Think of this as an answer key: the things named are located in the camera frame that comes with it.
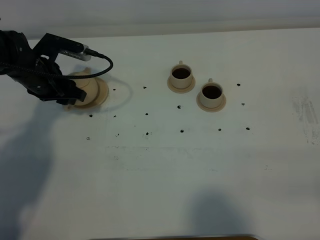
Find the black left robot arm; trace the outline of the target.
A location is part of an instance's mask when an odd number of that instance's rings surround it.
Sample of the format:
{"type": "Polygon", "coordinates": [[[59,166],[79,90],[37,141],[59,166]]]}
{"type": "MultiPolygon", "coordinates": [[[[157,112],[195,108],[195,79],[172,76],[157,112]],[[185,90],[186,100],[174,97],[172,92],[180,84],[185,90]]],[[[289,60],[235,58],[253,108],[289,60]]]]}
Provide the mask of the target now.
{"type": "Polygon", "coordinates": [[[27,92],[41,101],[61,105],[83,102],[86,92],[75,81],[64,76],[56,63],[58,54],[79,54],[84,45],[46,33],[34,48],[23,33],[1,31],[0,73],[23,85],[27,92]]]}

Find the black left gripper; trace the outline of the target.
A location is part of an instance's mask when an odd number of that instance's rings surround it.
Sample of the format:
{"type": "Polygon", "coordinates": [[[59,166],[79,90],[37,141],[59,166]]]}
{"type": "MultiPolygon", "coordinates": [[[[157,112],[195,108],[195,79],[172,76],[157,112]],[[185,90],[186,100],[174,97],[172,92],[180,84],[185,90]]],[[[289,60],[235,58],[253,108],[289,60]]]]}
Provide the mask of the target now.
{"type": "Polygon", "coordinates": [[[9,77],[43,102],[56,101],[64,106],[84,102],[87,93],[63,75],[56,63],[60,50],[80,53],[83,49],[79,42],[50,33],[31,48],[23,33],[10,32],[9,77]]]}

